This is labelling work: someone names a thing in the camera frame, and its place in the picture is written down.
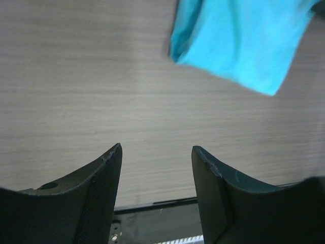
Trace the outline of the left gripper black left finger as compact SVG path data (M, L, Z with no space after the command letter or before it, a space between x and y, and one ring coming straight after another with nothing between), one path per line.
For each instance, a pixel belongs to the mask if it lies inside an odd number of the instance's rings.
M122 147L37 189L1 189L1 243L108 243Z

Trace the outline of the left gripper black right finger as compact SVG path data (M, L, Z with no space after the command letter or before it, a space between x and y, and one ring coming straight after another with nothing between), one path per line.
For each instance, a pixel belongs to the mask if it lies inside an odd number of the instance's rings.
M274 186L200 146L191 161L205 243L324 243L324 177Z

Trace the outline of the light blue t shirt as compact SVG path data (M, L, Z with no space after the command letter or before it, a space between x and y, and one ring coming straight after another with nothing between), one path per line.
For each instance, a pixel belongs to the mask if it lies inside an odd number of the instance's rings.
M316 1L179 1L170 58L268 96L284 82Z

